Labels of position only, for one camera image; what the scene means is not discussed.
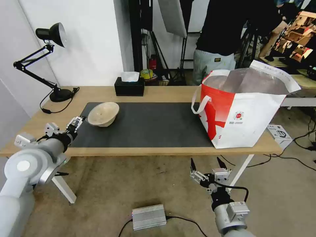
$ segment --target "lamp shade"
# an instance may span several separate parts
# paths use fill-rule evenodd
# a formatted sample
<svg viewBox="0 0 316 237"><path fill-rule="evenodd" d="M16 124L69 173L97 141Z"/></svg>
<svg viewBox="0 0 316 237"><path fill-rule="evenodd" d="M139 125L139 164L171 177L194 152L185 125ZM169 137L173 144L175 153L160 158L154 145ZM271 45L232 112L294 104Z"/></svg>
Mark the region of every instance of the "lamp shade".
<svg viewBox="0 0 316 237"><path fill-rule="evenodd" d="M37 28L36 36L41 40L52 40L62 47L66 47L66 32L62 23L56 23L49 29Z"/></svg>

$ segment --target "white bag handle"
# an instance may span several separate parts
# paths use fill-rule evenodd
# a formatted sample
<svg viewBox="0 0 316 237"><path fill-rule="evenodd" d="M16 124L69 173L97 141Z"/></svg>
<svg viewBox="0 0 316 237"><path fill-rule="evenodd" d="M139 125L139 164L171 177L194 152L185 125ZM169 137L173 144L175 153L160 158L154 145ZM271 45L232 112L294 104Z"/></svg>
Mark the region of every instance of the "white bag handle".
<svg viewBox="0 0 316 237"><path fill-rule="evenodd" d="M204 108L205 108L207 102L208 102L208 101L212 101L212 98L209 97L208 95L206 95L206 96L203 98L203 100L201 101L198 110L197 110L197 111L194 110L193 105L194 105L194 103L195 103L195 99L197 98L198 89L199 89L201 86L202 86L202 84L198 86L198 88L195 90L195 92L194 92L194 94L193 94L193 97L192 97L191 109L192 109L192 112L193 112L194 114L199 114L199 113L201 113L201 112L204 110Z"/></svg>

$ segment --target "logo on bag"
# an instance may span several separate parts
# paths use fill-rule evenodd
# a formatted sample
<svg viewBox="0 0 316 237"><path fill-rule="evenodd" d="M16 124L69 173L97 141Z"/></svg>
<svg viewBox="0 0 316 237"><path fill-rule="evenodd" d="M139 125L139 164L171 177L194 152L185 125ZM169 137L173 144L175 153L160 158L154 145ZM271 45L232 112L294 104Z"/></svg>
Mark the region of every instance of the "logo on bag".
<svg viewBox="0 0 316 237"><path fill-rule="evenodd" d="M243 120L244 112L237 111L234 116L234 120Z"/></svg>

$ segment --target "black tissue box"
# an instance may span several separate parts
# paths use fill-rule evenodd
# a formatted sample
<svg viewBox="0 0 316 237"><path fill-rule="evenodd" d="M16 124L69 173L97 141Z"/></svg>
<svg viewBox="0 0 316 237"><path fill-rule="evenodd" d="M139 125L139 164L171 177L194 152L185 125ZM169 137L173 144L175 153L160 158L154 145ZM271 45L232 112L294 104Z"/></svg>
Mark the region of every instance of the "black tissue box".
<svg viewBox="0 0 316 237"><path fill-rule="evenodd" d="M114 83L116 96L143 96L145 82L142 77L137 82L123 82L121 77Z"/></svg>

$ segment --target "black desk mat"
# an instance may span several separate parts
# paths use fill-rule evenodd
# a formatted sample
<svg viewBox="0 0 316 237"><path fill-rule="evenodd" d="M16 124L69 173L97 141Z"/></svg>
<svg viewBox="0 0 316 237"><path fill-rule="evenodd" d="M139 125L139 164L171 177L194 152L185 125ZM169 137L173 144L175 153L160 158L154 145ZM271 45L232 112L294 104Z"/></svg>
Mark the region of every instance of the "black desk mat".
<svg viewBox="0 0 316 237"><path fill-rule="evenodd" d="M88 116L97 104L88 103L81 116ZM71 147L213 147L191 103L118 105L119 113L109 127L84 121Z"/></svg>

